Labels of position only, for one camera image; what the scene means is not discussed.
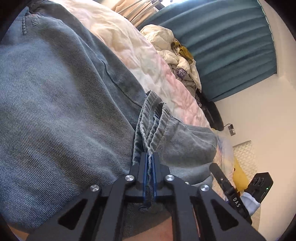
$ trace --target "screw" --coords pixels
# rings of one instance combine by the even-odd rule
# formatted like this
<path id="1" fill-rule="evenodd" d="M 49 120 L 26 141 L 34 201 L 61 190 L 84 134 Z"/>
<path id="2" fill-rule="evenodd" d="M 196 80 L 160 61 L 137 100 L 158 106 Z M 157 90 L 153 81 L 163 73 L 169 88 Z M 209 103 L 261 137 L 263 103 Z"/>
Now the screw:
<path id="1" fill-rule="evenodd" d="M 133 175 L 126 175 L 126 180 L 128 182 L 133 181 L 135 179 L 135 177 Z"/>
<path id="2" fill-rule="evenodd" d="M 204 192 L 209 191 L 210 187 L 208 185 L 202 184 L 200 185 L 200 189 Z"/>
<path id="3" fill-rule="evenodd" d="M 99 187 L 98 185 L 96 185 L 96 184 L 91 185 L 91 191 L 92 191 L 92 192 L 96 192 L 96 191 L 98 191 L 99 189 L 100 189 L 100 187 Z"/>
<path id="4" fill-rule="evenodd" d="M 175 177 L 174 177 L 173 175 L 166 175 L 166 176 L 165 176 L 165 179 L 166 179 L 167 181 L 172 181 L 172 180 L 175 179 Z"/>

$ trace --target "purple label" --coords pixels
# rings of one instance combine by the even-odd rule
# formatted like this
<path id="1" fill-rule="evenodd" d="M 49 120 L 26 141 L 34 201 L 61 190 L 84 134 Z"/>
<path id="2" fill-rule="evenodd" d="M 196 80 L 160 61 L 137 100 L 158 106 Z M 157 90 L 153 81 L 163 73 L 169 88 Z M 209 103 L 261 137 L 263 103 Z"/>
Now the purple label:
<path id="1" fill-rule="evenodd" d="M 179 68 L 178 72 L 176 73 L 176 75 L 179 76 L 181 79 L 184 79 L 186 74 L 187 74 L 186 70 L 182 68 Z"/>

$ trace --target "curtain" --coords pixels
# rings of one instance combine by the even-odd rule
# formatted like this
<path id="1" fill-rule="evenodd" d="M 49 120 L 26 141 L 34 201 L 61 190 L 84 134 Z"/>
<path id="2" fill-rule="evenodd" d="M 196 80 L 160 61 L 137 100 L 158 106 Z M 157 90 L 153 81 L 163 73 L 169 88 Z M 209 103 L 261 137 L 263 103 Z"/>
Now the curtain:
<path id="1" fill-rule="evenodd" d="M 208 101 L 233 95 L 276 73 L 276 52 L 257 0 L 188 0 L 171 4 L 138 29 L 171 29 L 191 52 Z"/>

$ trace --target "triangular cutout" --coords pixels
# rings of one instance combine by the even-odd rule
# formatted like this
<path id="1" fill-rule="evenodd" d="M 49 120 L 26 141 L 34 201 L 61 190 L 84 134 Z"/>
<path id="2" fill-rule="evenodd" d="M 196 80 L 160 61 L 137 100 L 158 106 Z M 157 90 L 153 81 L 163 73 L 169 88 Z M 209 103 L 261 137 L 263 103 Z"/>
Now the triangular cutout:
<path id="1" fill-rule="evenodd" d="M 239 222 L 215 199 L 211 200 L 211 204 L 214 208 L 216 216 L 219 220 L 220 227 L 223 231 L 236 227 L 239 224 Z"/>
<path id="2" fill-rule="evenodd" d="M 59 218 L 59 225 L 62 225 L 70 230 L 74 230 L 83 212 L 83 209 L 85 208 L 86 203 L 87 199 L 82 199 L 79 203 L 77 203 L 66 214 Z"/>

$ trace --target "gray denim pants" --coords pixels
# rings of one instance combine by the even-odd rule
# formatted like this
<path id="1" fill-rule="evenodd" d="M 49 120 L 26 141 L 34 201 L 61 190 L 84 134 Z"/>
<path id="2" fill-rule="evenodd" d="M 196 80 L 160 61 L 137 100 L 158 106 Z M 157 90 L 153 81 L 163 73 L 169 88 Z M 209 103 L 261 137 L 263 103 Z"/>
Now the gray denim pants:
<path id="1" fill-rule="evenodd" d="M 215 135 L 171 117 L 155 93 L 145 99 L 124 64 L 61 5 L 24 9 L 0 56 L 0 212 L 11 226 L 32 231 L 90 185 L 126 175 L 142 151 L 157 151 L 190 184 L 211 183 Z M 161 205 L 130 205 L 124 236 L 167 217 Z"/>

